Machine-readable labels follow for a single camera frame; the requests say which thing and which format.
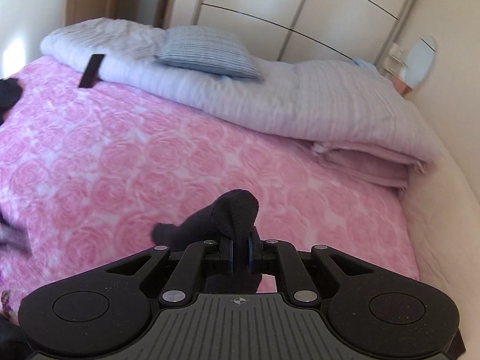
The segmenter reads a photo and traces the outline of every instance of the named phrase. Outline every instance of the silver screw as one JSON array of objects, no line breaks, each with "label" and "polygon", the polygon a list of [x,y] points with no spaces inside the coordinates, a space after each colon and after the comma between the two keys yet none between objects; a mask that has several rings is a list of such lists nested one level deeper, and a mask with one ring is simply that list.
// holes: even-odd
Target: silver screw
[{"label": "silver screw", "polygon": [[184,292],[178,291],[176,289],[172,291],[167,291],[162,295],[163,300],[166,300],[167,302],[171,302],[171,303],[181,302],[186,297],[187,296],[185,295]]},{"label": "silver screw", "polygon": [[318,298],[317,294],[315,294],[313,291],[307,290],[295,292],[295,295],[293,297],[299,302],[303,303],[313,302]]}]

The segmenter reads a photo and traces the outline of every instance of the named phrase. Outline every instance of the pink blanket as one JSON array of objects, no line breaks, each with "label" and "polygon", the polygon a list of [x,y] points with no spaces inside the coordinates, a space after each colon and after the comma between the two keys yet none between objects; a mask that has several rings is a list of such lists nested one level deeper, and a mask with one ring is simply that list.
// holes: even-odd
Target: pink blanket
[{"label": "pink blanket", "polygon": [[25,93],[0,127],[0,205],[28,229],[33,257],[0,251],[14,311],[42,285],[151,247],[156,222],[180,224],[234,188],[258,198],[263,239],[419,276],[395,193],[319,166],[290,139],[125,85],[77,89],[80,74],[51,57],[17,77]]}]

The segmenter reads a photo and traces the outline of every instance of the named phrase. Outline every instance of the striped pillow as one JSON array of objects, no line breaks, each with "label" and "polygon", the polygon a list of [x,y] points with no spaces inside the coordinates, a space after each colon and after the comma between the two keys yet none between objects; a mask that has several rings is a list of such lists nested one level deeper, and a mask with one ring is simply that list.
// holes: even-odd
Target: striped pillow
[{"label": "striped pillow", "polygon": [[166,30],[166,42],[157,60],[176,68],[263,79],[236,36],[215,28],[180,26]]}]

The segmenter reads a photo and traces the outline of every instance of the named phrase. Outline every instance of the folded comforter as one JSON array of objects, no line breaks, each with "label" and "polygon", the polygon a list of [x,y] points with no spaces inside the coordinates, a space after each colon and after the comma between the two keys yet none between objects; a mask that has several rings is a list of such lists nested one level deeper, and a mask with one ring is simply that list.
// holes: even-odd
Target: folded comforter
[{"label": "folded comforter", "polygon": [[389,80],[365,67],[253,57],[265,81],[231,79],[160,65],[155,55],[164,38],[159,28],[96,19],[54,31],[41,49],[77,71],[85,70],[92,54],[106,54],[101,79],[138,87],[251,130],[323,147],[359,143],[370,147],[369,154],[378,147],[422,162],[437,156],[438,138],[417,108]]}]

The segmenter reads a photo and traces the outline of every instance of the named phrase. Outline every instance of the mirror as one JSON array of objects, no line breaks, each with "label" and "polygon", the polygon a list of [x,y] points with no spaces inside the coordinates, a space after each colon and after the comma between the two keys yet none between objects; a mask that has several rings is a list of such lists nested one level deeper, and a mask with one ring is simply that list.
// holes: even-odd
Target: mirror
[{"label": "mirror", "polygon": [[428,77],[434,66],[436,54],[435,39],[431,36],[421,38],[407,54],[399,78],[410,88],[416,88]]}]

